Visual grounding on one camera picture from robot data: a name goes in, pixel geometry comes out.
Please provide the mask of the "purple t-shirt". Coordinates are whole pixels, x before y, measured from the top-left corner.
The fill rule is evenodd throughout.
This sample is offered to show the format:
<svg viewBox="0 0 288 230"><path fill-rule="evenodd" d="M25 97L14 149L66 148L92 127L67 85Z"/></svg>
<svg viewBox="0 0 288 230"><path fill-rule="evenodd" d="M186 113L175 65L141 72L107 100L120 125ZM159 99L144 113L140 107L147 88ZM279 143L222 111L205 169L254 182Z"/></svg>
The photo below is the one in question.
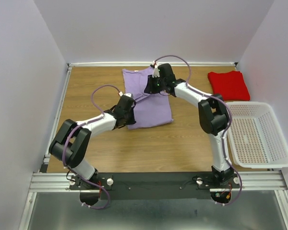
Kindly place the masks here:
<svg viewBox="0 0 288 230"><path fill-rule="evenodd" d="M129 130L156 127L173 122L169 98L159 93L144 93L148 76L153 72L154 69L151 67L143 70L122 70L125 92L131 93L136 101L134 108L136 123L128 125Z"/></svg>

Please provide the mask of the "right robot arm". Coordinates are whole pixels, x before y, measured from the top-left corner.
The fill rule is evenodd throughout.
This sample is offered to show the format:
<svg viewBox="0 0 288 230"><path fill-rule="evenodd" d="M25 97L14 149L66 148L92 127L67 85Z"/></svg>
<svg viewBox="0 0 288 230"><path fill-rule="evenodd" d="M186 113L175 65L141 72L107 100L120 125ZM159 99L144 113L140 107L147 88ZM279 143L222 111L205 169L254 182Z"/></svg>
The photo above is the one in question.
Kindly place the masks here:
<svg viewBox="0 0 288 230"><path fill-rule="evenodd" d="M211 182L215 187L223 187L234 175L227 145L227 130L232 122L229 107L221 95L200 91L182 79L177 80L174 75L163 78L149 75L144 92L156 94L162 91L198 108L199 123L209 136L213 153Z"/></svg>

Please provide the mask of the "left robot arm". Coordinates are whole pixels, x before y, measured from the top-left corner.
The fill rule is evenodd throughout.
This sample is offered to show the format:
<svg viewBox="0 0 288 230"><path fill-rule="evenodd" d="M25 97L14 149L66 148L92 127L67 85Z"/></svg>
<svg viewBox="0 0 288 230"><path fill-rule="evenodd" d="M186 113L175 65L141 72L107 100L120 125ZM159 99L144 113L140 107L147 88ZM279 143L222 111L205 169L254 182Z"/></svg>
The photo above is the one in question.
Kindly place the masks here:
<svg viewBox="0 0 288 230"><path fill-rule="evenodd" d="M115 105L101 115L75 122L67 119L52 140L48 152L77 174L86 189L99 184L98 170L84 158L89 141L103 132L136 123L135 103L130 106Z"/></svg>

